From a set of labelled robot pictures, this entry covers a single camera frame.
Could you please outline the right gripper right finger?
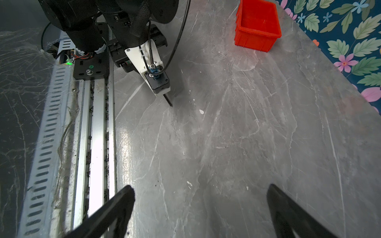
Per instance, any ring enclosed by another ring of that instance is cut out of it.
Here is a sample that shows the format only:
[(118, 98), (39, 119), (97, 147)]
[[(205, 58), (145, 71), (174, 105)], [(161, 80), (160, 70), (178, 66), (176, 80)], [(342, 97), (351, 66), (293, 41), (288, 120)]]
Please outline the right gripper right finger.
[(336, 237), (274, 184), (267, 190), (267, 203), (278, 238)]

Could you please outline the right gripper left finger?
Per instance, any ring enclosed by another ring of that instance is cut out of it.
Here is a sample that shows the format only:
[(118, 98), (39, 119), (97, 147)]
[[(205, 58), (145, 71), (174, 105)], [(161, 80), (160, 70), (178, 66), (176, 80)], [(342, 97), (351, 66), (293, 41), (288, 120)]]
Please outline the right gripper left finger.
[(67, 238), (123, 238), (132, 216), (135, 191), (127, 185), (79, 227), (66, 235)]

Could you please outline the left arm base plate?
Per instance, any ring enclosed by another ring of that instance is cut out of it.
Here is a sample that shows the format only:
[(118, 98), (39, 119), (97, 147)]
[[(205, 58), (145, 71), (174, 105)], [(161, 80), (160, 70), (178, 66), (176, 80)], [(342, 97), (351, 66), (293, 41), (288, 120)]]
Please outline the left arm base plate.
[(98, 22), (81, 37), (80, 48), (76, 48), (73, 78), (75, 80), (94, 80), (109, 76), (109, 53), (107, 23)]

